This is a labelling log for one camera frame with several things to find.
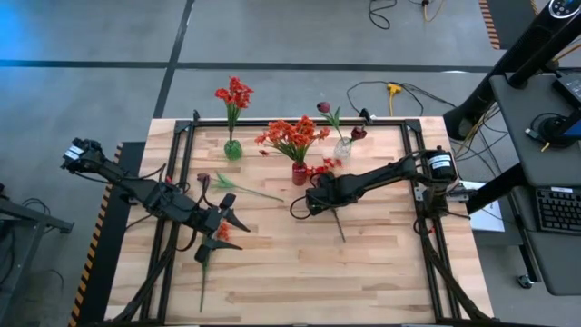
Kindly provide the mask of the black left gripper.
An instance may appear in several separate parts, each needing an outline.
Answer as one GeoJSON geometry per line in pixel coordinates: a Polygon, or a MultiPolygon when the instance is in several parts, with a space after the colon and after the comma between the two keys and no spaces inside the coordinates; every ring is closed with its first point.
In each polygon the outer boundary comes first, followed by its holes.
{"type": "MultiPolygon", "coordinates": [[[[244,223],[242,223],[234,213],[232,206],[235,200],[235,194],[226,193],[219,205],[220,209],[218,207],[210,207],[206,209],[198,208],[194,210],[188,219],[188,226],[197,232],[210,235],[220,229],[223,217],[230,225],[249,233],[251,230],[244,223]]],[[[241,247],[232,243],[224,242],[222,240],[207,238],[197,249],[194,259],[198,263],[205,263],[210,257],[210,254],[218,249],[241,250],[241,247]]]]}

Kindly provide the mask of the red flower bunch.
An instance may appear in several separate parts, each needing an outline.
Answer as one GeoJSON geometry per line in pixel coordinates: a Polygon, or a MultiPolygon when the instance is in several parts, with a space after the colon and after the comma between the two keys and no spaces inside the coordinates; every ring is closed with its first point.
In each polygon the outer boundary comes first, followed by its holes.
{"type": "MultiPolygon", "coordinates": [[[[320,175],[322,175],[324,173],[332,173],[335,168],[341,168],[341,166],[342,166],[341,159],[323,158],[323,165],[312,166],[307,171],[311,185],[312,186],[316,185],[315,181],[318,179],[318,177],[320,175]]],[[[344,235],[344,232],[342,230],[342,227],[340,225],[340,219],[339,219],[337,210],[335,208],[331,208],[330,210],[333,214],[333,217],[334,217],[335,222],[337,224],[337,227],[339,229],[341,240],[345,243],[346,239],[345,239],[345,235],[344,235]]]]}
{"type": "Polygon", "coordinates": [[[218,88],[214,96],[223,100],[226,106],[229,141],[233,141],[233,131],[241,112],[249,107],[254,91],[239,77],[231,76],[228,88],[218,88]]]}

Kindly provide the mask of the red glass vase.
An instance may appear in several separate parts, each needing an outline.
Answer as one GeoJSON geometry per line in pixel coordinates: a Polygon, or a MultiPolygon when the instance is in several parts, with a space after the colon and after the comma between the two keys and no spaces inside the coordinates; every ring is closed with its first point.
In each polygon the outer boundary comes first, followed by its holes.
{"type": "Polygon", "coordinates": [[[308,166],[305,163],[294,162],[292,164],[292,183],[297,186],[304,185],[308,178],[308,166]]]}

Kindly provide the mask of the dark red tulip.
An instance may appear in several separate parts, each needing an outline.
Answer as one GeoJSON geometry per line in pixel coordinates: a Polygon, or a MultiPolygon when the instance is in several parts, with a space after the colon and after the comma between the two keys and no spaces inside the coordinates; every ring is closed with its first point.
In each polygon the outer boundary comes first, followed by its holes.
{"type": "Polygon", "coordinates": [[[362,126],[355,126],[350,133],[350,137],[349,138],[344,138],[341,140],[341,144],[344,146],[348,146],[351,147],[351,145],[355,142],[355,141],[359,141],[364,139],[367,136],[367,131],[365,130],[365,127],[362,126]]]}
{"type": "Polygon", "coordinates": [[[349,144],[350,142],[344,138],[340,130],[340,107],[338,106],[334,111],[331,110],[331,105],[328,102],[319,102],[317,110],[320,116],[323,117],[329,124],[331,124],[340,135],[340,142],[342,144],[349,144]]]}
{"type": "Polygon", "coordinates": [[[214,176],[210,176],[208,173],[198,173],[197,180],[200,183],[207,185],[208,187],[213,187],[215,189],[228,190],[228,191],[241,191],[243,193],[250,193],[253,195],[260,196],[260,197],[276,200],[278,202],[283,202],[283,199],[281,199],[279,197],[269,195],[266,193],[261,193],[261,192],[252,190],[250,188],[240,186],[240,185],[236,184],[235,182],[233,182],[228,177],[226,177],[224,174],[221,174],[221,173],[216,173],[214,176]]]}

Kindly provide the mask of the clear glass vase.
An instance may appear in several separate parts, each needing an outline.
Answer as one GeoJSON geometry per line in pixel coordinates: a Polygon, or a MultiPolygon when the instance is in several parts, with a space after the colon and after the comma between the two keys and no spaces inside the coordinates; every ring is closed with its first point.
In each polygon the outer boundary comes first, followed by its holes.
{"type": "Polygon", "coordinates": [[[334,148],[334,157],[345,160],[350,157],[352,148],[352,141],[349,137],[341,137],[334,148]]]}

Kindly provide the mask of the green glass vase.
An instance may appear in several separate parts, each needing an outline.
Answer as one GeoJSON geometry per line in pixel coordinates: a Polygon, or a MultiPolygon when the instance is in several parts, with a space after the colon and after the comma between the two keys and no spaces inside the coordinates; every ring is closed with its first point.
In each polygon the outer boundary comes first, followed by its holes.
{"type": "Polygon", "coordinates": [[[225,156],[230,161],[241,159],[243,151],[241,143],[238,140],[228,140],[223,147],[225,156]]]}

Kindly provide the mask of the black mat with hazard stripes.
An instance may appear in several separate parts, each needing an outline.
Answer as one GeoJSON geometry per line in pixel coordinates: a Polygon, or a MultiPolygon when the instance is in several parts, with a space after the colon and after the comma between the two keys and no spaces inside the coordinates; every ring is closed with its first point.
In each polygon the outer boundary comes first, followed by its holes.
{"type": "Polygon", "coordinates": [[[130,212],[130,205],[122,200],[122,194],[123,190],[117,186],[104,187],[67,327],[83,327],[105,319],[123,228],[130,212]]]}
{"type": "Polygon", "coordinates": [[[487,36],[495,50],[507,50],[539,13],[536,0],[478,0],[487,36]]]}

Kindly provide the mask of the yellow power plug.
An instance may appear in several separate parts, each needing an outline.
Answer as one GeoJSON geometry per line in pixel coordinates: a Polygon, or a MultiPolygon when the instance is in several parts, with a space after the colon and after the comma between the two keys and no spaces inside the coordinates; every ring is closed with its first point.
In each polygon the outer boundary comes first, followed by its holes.
{"type": "Polygon", "coordinates": [[[394,104],[393,100],[396,94],[401,92],[401,86],[399,84],[388,83],[387,90],[389,92],[389,115],[394,115],[394,104]]]}

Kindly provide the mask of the white paper sheet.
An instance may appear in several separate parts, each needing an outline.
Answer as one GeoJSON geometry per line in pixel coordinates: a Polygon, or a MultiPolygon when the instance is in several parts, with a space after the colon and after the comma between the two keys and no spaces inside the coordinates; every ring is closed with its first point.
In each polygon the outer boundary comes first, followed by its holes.
{"type": "MultiPolygon", "coordinates": [[[[460,190],[463,188],[468,191],[476,191],[484,185],[484,183],[479,182],[459,181],[460,190]]],[[[503,233],[505,231],[498,201],[488,204],[479,211],[471,213],[469,216],[473,231],[494,233],[503,233]]]]}

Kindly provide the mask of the black side table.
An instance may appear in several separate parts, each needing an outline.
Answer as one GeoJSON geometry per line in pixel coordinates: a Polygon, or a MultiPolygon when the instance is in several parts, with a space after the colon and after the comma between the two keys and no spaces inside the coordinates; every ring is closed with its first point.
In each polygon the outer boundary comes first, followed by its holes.
{"type": "Polygon", "coordinates": [[[74,224],[55,218],[37,198],[15,203],[3,194],[0,183],[0,327],[3,327],[15,297],[43,237],[51,232],[70,233],[74,224]]]}

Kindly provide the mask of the grey desk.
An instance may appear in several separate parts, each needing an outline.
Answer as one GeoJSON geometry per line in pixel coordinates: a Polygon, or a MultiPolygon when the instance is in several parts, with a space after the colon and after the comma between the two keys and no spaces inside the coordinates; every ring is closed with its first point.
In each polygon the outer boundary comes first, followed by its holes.
{"type": "Polygon", "coordinates": [[[553,75],[538,75],[522,88],[514,88],[504,76],[489,79],[501,109],[518,162],[489,184],[493,197],[514,196],[518,215],[549,293],[581,295],[581,235],[540,232],[537,227],[535,190],[564,187],[581,189],[581,144],[549,147],[526,136],[525,130],[540,114],[568,115],[572,107],[554,89],[553,75]]]}

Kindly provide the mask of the black keyboard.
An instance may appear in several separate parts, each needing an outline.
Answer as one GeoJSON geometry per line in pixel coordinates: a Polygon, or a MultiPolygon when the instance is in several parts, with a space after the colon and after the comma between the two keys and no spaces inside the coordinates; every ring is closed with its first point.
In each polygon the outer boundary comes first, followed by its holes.
{"type": "Polygon", "coordinates": [[[573,193],[535,190],[536,220],[540,231],[581,235],[581,189],[573,193]]]}

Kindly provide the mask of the black round stand base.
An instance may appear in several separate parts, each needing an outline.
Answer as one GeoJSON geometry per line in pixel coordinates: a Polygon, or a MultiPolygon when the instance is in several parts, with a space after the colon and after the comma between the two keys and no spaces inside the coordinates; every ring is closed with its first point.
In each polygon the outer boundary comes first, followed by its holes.
{"type": "Polygon", "coordinates": [[[551,146],[566,148],[581,141],[581,127],[576,128],[578,121],[579,119],[573,116],[550,117],[539,123],[537,131],[551,146]]]}

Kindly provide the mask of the black tower fan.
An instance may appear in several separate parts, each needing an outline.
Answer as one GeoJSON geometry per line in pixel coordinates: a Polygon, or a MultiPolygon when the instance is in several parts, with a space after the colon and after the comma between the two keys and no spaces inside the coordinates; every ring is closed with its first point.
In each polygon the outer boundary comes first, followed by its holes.
{"type": "Polygon", "coordinates": [[[465,140],[469,131],[495,102],[489,82],[491,76],[515,73],[579,15],[581,0],[550,0],[468,98],[443,115],[448,136],[465,140]]]}

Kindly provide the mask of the black laptop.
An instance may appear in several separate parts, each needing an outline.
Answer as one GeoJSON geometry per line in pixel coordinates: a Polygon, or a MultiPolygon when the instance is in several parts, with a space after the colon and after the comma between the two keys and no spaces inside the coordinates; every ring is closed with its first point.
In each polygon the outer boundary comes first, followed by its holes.
{"type": "Polygon", "coordinates": [[[572,113],[559,127],[559,134],[581,140],[581,74],[560,75],[552,86],[572,108],[572,113]]]}

